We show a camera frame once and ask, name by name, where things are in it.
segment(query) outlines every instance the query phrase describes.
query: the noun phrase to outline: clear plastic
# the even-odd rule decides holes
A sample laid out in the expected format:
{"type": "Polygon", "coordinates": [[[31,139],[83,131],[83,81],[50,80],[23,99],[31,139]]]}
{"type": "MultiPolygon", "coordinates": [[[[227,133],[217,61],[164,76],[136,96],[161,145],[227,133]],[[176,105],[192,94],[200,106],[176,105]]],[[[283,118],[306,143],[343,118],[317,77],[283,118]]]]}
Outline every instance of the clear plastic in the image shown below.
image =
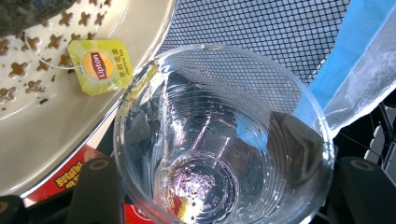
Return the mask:
{"type": "Polygon", "coordinates": [[[114,134],[123,186],[156,223],[297,223],[318,211],[332,180],[314,97],[246,50],[158,56],[136,71],[114,134]]]}

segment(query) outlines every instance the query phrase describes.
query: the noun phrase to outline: dark object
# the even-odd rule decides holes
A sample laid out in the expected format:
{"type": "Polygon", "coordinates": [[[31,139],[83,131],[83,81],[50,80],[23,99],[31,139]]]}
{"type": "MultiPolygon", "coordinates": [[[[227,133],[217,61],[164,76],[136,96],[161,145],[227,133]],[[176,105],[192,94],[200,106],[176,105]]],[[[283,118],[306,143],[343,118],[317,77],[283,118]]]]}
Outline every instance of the dark object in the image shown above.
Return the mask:
{"type": "Polygon", "coordinates": [[[76,0],[2,0],[0,38],[43,23],[70,8],[76,0]]]}
{"type": "Polygon", "coordinates": [[[123,198],[114,158],[97,158],[82,166],[74,188],[27,209],[18,196],[0,197],[0,223],[124,223],[123,198]]]}
{"type": "Polygon", "coordinates": [[[330,223],[396,223],[396,188],[375,163],[340,160],[329,193],[330,223]]]}

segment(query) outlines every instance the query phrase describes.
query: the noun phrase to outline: tea bag string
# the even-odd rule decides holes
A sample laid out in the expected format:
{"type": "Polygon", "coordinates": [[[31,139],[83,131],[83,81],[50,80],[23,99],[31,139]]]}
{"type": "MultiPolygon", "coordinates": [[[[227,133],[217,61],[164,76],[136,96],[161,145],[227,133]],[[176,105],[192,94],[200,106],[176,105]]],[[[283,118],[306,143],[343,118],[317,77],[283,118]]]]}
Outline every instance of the tea bag string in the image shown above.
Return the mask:
{"type": "Polygon", "coordinates": [[[77,70],[77,69],[81,69],[82,66],[71,66],[71,67],[66,67],[66,66],[58,66],[52,63],[48,63],[46,62],[44,59],[42,59],[40,57],[40,55],[38,55],[37,53],[35,53],[32,48],[30,47],[29,42],[27,41],[27,35],[25,32],[23,32],[23,36],[22,36],[23,42],[25,43],[26,47],[29,49],[29,51],[33,54],[33,56],[35,56],[40,62],[50,66],[50,67],[54,67],[54,68],[58,68],[58,69],[64,69],[64,70],[77,70]]]}

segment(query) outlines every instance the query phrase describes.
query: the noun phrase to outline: glass cup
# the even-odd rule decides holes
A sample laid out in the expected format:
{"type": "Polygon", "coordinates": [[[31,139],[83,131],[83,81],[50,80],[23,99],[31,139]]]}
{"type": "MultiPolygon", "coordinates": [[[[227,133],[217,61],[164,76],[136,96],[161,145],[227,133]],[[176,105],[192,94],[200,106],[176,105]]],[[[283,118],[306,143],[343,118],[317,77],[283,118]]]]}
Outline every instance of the glass cup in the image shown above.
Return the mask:
{"type": "Polygon", "coordinates": [[[114,136],[123,186],[156,223],[309,221],[332,180],[313,95],[243,49],[186,46],[142,66],[114,136]]]}

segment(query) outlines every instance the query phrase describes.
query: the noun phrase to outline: yellow tag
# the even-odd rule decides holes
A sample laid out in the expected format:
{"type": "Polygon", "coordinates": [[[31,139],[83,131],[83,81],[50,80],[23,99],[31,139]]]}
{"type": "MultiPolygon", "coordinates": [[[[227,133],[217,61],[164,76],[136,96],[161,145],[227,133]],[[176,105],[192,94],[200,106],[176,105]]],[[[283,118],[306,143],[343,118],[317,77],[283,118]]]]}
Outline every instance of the yellow tag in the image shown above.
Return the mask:
{"type": "Polygon", "coordinates": [[[115,39],[73,40],[67,47],[79,85],[89,95],[126,88],[133,68],[125,46],[115,39]]]}

